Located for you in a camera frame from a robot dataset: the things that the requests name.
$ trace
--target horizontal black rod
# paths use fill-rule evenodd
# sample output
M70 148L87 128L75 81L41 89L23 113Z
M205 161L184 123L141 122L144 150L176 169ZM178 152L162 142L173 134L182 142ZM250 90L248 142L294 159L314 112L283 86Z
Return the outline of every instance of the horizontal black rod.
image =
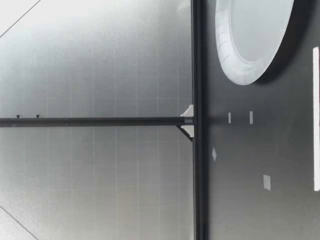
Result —
M0 128L93 127L93 126L182 126L192 125L192 117L76 117L0 118Z

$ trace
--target vertical black beam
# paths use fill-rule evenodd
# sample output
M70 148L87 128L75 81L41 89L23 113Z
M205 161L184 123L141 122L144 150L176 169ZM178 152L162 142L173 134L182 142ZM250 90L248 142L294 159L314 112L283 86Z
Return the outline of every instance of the vertical black beam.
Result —
M194 239L206 239L206 194L204 175L203 136L203 4L191 0L192 19L192 79L194 104L193 183L194 183Z

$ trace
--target dark gray wall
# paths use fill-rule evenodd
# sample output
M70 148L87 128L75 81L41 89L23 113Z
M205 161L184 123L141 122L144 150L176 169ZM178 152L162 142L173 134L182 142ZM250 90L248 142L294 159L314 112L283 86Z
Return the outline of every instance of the dark gray wall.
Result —
M268 74L248 86L235 85L222 72L215 5L205 1L208 239L316 240L320 195L313 182L312 52L320 44L320 2L295 1L281 55ZM263 175L271 176L271 191L264 189Z

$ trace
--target white diamond marker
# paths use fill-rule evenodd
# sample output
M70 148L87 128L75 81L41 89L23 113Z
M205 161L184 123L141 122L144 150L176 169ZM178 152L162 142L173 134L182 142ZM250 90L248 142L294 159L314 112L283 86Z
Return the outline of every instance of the white diamond marker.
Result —
M271 191L271 177L268 175L263 175L263 188Z
M216 149L215 149L215 148L213 148L213 150L212 150L212 157L213 157L213 160L216 161L216 159L217 159L217 152L216 152Z

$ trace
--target small white square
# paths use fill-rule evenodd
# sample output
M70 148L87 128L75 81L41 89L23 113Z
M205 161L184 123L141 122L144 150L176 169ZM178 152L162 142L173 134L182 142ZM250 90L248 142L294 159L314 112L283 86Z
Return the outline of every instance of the small white square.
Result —
M263 175L263 188L271 191L271 176Z

